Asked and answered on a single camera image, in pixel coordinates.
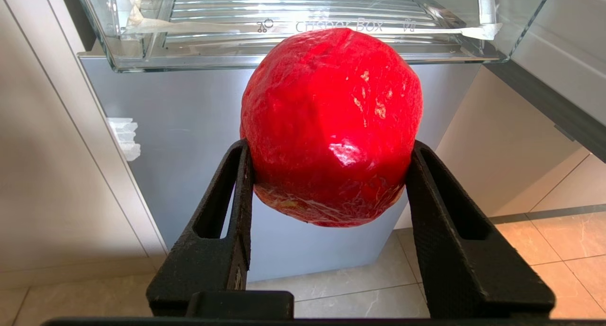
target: pomegranate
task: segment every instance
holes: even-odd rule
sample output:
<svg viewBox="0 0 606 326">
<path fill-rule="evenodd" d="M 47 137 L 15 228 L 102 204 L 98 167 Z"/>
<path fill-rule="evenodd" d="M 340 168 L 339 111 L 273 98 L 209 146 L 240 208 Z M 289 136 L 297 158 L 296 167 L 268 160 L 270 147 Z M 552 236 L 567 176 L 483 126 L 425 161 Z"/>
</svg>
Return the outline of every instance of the pomegranate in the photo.
<svg viewBox="0 0 606 326">
<path fill-rule="evenodd" d="M 402 194 L 421 113 L 419 79 L 389 45 L 348 28 L 293 35 L 242 98 L 255 193 L 315 225 L 368 223 Z"/>
</svg>

